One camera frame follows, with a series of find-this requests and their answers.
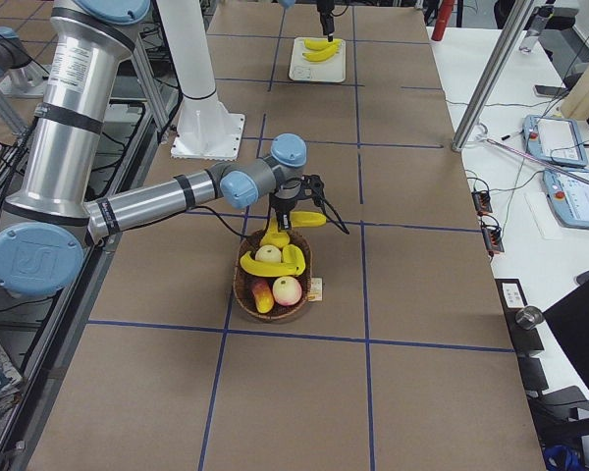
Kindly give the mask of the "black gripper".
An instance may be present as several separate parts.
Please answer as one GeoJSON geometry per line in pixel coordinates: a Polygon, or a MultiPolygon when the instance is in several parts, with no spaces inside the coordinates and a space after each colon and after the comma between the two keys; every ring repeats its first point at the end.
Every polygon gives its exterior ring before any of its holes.
{"type": "MultiPolygon", "coordinates": [[[[323,30],[334,30],[334,9],[335,9],[335,1],[334,0],[316,0],[316,10],[319,14],[320,24],[323,30]]],[[[330,32],[328,34],[328,42],[332,42],[334,40],[334,33],[330,32]]]]}
{"type": "Polygon", "coordinates": [[[289,231],[293,227],[291,212],[299,201],[308,199],[319,208],[324,206],[324,183],[318,175],[288,179],[269,195],[278,230],[289,231]]]}

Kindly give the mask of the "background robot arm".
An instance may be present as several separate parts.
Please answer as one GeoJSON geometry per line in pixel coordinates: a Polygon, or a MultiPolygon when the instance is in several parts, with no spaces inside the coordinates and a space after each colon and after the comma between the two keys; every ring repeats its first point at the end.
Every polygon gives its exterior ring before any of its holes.
{"type": "Polygon", "coordinates": [[[28,55],[15,31],[0,26],[0,91],[10,97],[42,97],[48,72],[28,55]]]}

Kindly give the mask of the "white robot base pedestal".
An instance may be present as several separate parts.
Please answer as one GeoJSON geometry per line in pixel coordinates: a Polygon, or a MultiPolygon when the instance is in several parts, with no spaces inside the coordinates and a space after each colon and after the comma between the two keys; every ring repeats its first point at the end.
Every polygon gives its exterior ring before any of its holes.
{"type": "Polygon", "coordinates": [[[245,116],[219,99],[200,3],[162,0],[157,8],[183,97],[172,156],[235,160],[245,116]]]}

